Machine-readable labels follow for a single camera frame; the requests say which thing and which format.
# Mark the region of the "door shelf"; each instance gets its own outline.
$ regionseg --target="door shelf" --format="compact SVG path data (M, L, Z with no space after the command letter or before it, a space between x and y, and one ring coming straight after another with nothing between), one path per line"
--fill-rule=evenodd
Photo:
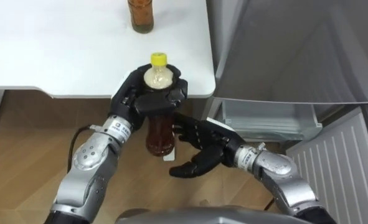
M313 105L224 100L215 117L247 141L310 140L322 130Z

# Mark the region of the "refrigerator door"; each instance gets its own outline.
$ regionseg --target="refrigerator door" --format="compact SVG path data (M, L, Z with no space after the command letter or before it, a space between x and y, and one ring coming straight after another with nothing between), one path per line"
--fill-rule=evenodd
M368 223L368 118L357 108L286 151L337 221Z
M368 0L246 1L215 97L368 102Z

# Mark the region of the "yellow bottle cap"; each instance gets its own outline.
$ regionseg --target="yellow bottle cap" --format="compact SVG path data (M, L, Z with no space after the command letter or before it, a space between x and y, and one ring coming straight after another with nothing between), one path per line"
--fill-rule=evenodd
M153 53L151 56L151 64L155 66L166 66L167 55L165 53Z

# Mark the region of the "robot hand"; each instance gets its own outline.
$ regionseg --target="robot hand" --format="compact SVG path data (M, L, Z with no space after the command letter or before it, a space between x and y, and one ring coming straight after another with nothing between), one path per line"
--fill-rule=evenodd
M191 161L170 168L170 175L193 178L206 174L218 164L227 167L235 165L237 149L245 141L235 132L210 121L198 121L179 113L174 114L174 132L179 140L188 142L200 152Z
M188 82L180 79L181 72L167 65L173 73L172 85L151 90L144 82L144 74L152 65L132 71L111 100L109 116L117 115L131 122L133 130L142 126L145 116L170 114L187 98Z

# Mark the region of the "plastic bottle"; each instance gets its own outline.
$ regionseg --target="plastic bottle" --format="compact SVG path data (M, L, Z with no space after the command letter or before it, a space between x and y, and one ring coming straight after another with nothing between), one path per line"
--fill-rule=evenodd
M172 85L172 71L166 67L167 55L154 53L151 56L152 68L145 72L144 81L154 91L169 88ZM174 149L172 132L172 114L149 117L146 148L154 156L166 156Z
M131 25L136 32L147 34L153 29L152 0L128 0Z

